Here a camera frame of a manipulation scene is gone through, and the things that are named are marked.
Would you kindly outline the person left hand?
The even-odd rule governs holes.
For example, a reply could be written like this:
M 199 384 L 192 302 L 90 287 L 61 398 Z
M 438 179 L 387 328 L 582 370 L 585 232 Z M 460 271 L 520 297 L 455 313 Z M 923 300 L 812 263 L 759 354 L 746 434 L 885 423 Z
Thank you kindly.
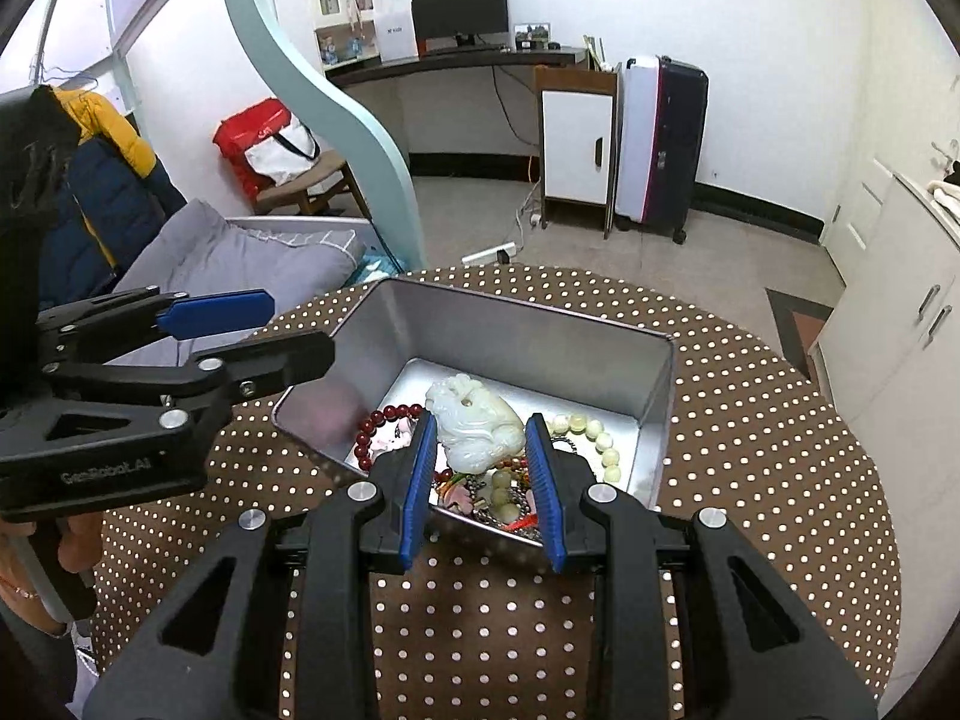
M 60 637 L 91 614 L 88 574 L 103 557 L 103 512 L 62 520 L 2 520 L 2 605 L 44 634 Z

